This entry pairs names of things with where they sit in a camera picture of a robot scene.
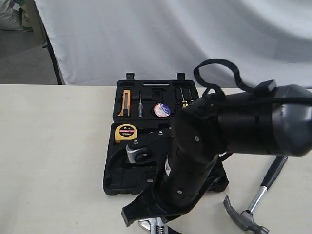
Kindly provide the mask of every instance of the black hammer grip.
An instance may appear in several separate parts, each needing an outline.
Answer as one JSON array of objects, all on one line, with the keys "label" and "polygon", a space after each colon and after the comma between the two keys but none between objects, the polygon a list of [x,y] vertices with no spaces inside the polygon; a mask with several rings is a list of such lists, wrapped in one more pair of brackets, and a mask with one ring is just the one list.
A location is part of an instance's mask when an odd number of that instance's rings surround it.
[{"label": "black hammer grip", "polygon": [[266,186],[267,190],[269,190],[269,188],[271,187],[271,185],[274,183],[279,173],[281,172],[287,159],[288,159],[288,156],[276,156],[274,162],[268,169],[268,172],[265,175],[261,183],[261,186]]}]

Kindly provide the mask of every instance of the gray floor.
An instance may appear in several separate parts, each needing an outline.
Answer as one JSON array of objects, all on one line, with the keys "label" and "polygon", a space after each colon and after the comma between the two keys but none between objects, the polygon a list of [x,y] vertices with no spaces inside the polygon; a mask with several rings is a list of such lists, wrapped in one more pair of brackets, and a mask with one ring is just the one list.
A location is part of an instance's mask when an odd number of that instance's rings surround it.
[{"label": "gray floor", "polygon": [[0,30],[0,84],[57,84],[48,50],[32,32]]}]

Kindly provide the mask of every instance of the tape measure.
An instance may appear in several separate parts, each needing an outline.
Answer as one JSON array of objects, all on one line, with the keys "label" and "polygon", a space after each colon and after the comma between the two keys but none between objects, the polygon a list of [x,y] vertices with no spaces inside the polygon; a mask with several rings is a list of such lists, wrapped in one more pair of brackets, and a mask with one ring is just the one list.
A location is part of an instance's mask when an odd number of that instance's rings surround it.
[{"label": "tape measure", "polygon": [[120,143],[122,140],[133,140],[137,138],[137,128],[131,124],[122,124],[115,130],[115,142]]}]

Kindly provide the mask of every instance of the screwdriver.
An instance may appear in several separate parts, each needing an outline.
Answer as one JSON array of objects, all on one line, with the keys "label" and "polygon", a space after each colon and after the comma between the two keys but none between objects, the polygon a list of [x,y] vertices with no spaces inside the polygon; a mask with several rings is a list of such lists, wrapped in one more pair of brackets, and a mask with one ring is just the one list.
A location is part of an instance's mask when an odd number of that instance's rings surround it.
[{"label": "screwdriver", "polygon": [[188,89],[189,89],[189,93],[190,93],[190,97],[191,97],[190,103],[192,103],[194,100],[193,100],[193,98],[192,98],[192,93],[191,93],[190,87],[188,87]]},{"label": "screwdriver", "polygon": [[138,117],[143,118],[143,104],[142,104],[142,98],[141,98],[141,91],[139,93],[140,102],[138,103]]},{"label": "screwdriver", "polygon": [[182,101],[182,107],[183,108],[185,108],[185,107],[187,107],[188,106],[188,104],[187,104],[187,102],[185,101],[185,99],[184,99],[184,95],[183,95],[183,90],[182,90],[182,88],[180,87],[180,90],[181,90],[181,93],[182,93],[182,99],[183,99],[183,101]]}]

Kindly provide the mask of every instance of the white backdrop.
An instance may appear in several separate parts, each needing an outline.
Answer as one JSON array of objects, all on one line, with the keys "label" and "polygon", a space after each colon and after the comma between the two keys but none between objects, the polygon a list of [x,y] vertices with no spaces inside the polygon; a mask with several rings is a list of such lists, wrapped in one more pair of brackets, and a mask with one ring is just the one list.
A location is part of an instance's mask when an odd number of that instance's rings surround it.
[{"label": "white backdrop", "polygon": [[[66,84],[116,85],[193,78],[210,58],[229,59],[250,84],[312,86],[310,0],[36,0]],[[206,80],[234,81],[222,67]]]}]

